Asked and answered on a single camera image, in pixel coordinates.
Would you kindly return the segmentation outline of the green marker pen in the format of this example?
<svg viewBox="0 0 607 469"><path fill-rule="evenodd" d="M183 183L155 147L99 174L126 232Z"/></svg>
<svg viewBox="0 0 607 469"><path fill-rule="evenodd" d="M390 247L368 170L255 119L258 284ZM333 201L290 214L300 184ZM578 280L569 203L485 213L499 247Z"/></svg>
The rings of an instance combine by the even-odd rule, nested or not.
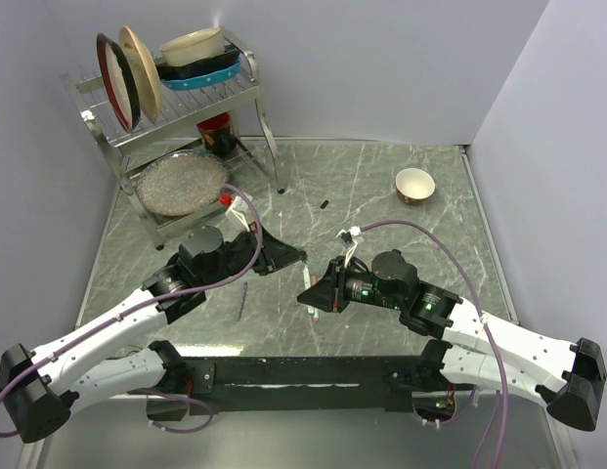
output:
<svg viewBox="0 0 607 469"><path fill-rule="evenodd" d="M309 289L312 286L311 275L308 269L303 268L303 280L305 290Z"/></svg>

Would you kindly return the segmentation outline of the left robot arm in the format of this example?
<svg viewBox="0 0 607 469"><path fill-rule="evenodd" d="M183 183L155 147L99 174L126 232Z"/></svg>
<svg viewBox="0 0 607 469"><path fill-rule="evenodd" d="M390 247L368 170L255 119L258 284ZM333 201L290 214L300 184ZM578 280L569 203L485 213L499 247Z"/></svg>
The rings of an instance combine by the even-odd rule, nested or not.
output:
<svg viewBox="0 0 607 469"><path fill-rule="evenodd" d="M15 426L10 434L34 443L111 396L152 387L177 390L188 372L169 342L154 342L132 358L114 359L112 353L190 313L209 289L248 271L266 276L306 258L303 249L257 223L231 241L215 227L193 230L166 265L116 307L48 344L32 350L16 344L2 354L0 406Z"/></svg>

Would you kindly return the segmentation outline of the red black cup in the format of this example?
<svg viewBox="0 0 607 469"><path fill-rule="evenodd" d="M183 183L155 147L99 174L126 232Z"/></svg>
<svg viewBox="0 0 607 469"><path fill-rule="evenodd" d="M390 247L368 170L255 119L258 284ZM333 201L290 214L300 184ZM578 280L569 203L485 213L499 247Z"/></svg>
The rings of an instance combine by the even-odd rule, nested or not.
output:
<svg viewBox="0 0 607 469"><path fill-rule="evenodd" d="M203 139L205 148L214 155L224 157L236 149L236 137L228 112L222 112L201 121L196 127Z"/></svg>

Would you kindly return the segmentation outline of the beige plate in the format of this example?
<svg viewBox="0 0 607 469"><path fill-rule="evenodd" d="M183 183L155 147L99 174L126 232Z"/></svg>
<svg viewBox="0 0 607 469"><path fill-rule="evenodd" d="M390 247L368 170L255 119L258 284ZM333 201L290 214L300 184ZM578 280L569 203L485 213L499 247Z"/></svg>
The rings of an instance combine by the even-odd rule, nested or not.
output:
<svg viewBox="0 0 607 469"><path fill-rule="evenodd" d="M161 112L163 95L152 54L127 25L119 29L118 38L136 83L141 111L150 123L155 124Z"/></svg>

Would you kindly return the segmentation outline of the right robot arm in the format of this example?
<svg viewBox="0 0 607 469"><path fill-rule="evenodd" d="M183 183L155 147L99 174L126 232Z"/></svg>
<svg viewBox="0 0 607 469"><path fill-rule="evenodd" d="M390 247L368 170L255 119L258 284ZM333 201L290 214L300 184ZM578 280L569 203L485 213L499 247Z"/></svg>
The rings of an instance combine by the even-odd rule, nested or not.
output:
<svg viewBox="0 0 607 469"><path fill-rule="evenodd" d="M472 384L524 398L560 423L591 432L597 426L607 372L600 346L555 339L488 313L419 279L398 250L370 267L332 259L299 303L341 313L350 303L394 310L410 331L428 338L412 380L423 389Z"/></svg>

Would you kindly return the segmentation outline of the red black rimmed plate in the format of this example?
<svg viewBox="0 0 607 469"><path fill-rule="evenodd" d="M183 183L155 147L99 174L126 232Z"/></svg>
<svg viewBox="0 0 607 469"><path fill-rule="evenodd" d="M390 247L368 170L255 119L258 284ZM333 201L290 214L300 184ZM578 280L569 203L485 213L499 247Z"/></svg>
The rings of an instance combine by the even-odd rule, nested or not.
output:
<svg viewBox="0 0 607 469"><path fill-rule="evenodd" d="M132 134L140 120L140 102L130 65L120 46L97 34L97 58L108 101L121 126Z"/></svg>

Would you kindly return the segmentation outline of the purple pen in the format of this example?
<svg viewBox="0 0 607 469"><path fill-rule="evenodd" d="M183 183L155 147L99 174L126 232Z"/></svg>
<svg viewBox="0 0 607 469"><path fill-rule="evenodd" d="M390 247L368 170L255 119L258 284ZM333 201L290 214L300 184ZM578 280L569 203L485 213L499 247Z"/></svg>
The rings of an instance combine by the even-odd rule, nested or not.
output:
<svg viewBox="0 0 607 469"><path fill-rule="evenodd" d="M238 305L237 321L241 320L241 316L242 316L242 313L243 313L243 309L244 309L244 305L245 305L245 300L246 300L246 296L247 296L247 291L248 291L248 283L244 282L243 286L242 286L242 292L241 292L241 295L240 295L239 305Z"/></svg>

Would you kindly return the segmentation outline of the blue dotted dish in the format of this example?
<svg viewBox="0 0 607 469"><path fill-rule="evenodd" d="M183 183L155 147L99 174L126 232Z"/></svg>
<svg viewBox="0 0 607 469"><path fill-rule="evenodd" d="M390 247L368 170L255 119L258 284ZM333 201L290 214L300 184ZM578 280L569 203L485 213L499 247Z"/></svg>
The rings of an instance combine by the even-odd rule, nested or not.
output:
<svg viewBox="0 0 607 469"><path fill-rule="evenodd" d="M226 68L222 68L208 74L177 80L166 80L161 78L160 82L166 88L173 91L191 91L223 83L231 78L236 77L239 74L240 69L241 63L240 60L237 60L234 64Z"/></svg>

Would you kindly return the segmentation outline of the clear glass plate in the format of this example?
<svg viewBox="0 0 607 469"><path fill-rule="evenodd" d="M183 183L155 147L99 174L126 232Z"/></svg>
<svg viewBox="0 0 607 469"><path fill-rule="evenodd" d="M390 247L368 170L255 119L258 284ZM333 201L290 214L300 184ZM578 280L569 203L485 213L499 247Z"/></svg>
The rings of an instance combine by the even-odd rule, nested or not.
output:
<svg viewBox="0 0 607 469"><path fill-rule="evenodd" d="M205 208L229 181L224 162L204 150L171 151L141 173L136 192L155 215L180 217Z"/></svg>

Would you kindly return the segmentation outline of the black base bar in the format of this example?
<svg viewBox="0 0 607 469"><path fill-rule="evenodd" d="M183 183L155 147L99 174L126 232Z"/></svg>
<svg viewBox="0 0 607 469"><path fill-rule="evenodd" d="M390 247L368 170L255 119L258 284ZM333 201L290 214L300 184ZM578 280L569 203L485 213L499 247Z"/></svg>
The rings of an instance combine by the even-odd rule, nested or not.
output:
<svg viewBox="0 0 607 469"><path fill-rule="evenodd" d="M417 356L187 358L154 388L215 412L381 408L412 411L414 393L466 391Z"/></svg>

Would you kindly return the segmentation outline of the small cream bowl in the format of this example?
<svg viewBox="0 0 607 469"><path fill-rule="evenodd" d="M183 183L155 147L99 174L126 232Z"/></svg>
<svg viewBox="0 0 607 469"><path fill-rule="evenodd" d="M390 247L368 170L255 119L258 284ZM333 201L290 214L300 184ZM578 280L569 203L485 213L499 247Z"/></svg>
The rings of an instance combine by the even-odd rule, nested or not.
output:
<svg viewBox="0 0 607 469"><path fill-rule="evenodd" d="M420 204L436 190L434 179L424 170L406 168L395 178L397 196L406 204Z"/></svg>

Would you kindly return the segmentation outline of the black tray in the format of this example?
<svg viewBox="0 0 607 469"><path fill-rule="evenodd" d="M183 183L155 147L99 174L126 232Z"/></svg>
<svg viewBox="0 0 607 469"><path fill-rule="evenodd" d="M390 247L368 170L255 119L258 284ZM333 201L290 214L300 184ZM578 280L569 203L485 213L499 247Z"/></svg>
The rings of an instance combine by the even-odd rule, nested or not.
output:
<svg viewBox="0 0 607 469"><path fill-rule="evenodd" d="M234 45L227 45L225 52L218 56L179 66L162 62L156 66L156 70L159 78L163 80L189 79L225 69L238 61L239 54L240 49Z"/></svg>

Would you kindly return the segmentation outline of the pink marker pen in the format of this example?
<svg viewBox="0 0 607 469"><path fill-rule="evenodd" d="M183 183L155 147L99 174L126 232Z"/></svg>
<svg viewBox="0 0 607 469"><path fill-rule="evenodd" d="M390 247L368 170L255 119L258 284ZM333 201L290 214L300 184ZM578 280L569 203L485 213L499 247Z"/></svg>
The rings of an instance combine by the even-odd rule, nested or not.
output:
<svg viewBox="0 0 607 469"><path fill-rule="evenodd" d="M314 275L311 275L311 285L315 285L316 283L317 283L317 277L314 276ZM316 309L315 307L309 307L308 308L308 313L312 317L313 321L319 321L320 320L319 310Z"/></svg>

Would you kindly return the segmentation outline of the steel dish rack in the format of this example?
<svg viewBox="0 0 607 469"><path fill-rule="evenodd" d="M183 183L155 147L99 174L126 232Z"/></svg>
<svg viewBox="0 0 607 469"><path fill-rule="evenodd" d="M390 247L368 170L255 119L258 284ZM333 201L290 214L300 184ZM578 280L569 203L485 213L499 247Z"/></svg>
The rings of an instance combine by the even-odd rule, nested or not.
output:
<svg viewBox="0 0 607 469"><path fill-rule="evenodd" d="M199 89L177 91L165 88L161 112L156 121L151 123L142 117L131 133L126 132L114 116L101 74L96 73L80 81L73 80L69 74L61 76L66 92L80 113L80 119L87 126L120 190L128 197L157 250L161 250L167 240L200 219L222 210L223 206L213 201L195 213L177 217L160 216L149 211L138 197L137 184L144 169L159 160L160 155L155 154L140 164L132 163L131 155L140 149L165 144L182 131L195 131L199 122L227 112L232 118L237 144L235 154L227 157L225 162L231 178L246 192L262 190L266 185L271 185L279 193L287 188L282 158L266 117L259 63L241 39L226 27L222 27L221 31L226 43L236 47L240 57L246 61L240 71L226 80L210 82ZM270 150L273 173L269 173L268 166L260 162L241 141L236 110L250 102L255 104L257 118Z"/></svg>

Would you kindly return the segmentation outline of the cream bowl on rack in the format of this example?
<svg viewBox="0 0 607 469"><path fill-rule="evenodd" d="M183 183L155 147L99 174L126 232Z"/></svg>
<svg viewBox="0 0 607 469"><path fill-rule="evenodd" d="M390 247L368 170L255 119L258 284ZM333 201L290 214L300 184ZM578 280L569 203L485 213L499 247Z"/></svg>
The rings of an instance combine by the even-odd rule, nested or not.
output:
<svg viewBox="0 0 607 469"><path fill-rule="evenodd" d="M223 54L224 49L221 28L210 27L177 37L160 46L159 52L169 65L183 66Z"/></svg>

